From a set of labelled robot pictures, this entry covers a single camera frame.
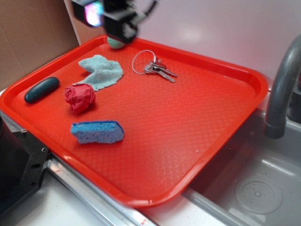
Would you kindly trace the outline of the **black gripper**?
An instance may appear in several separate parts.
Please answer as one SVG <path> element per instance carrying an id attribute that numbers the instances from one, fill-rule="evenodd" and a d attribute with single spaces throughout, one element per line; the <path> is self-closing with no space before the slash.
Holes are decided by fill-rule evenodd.
<path id="1" fill-rule="evenodd" d="M 131 43 L 138 34 L 138 24 L 147 10 L 137 11 L 134 0 L 104 0 L 103 25 L 109 37 Z"/>

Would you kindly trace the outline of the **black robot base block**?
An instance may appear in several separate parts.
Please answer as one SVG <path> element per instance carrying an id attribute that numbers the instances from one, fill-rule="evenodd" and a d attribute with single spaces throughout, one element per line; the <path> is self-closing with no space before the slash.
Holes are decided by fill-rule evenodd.
<path id="1" fill-rule="evenodd" d="M 32 133 L 12 132 L 0 119 L 0 216 L 36 193 L 49 157 L 49 148 Z"/>

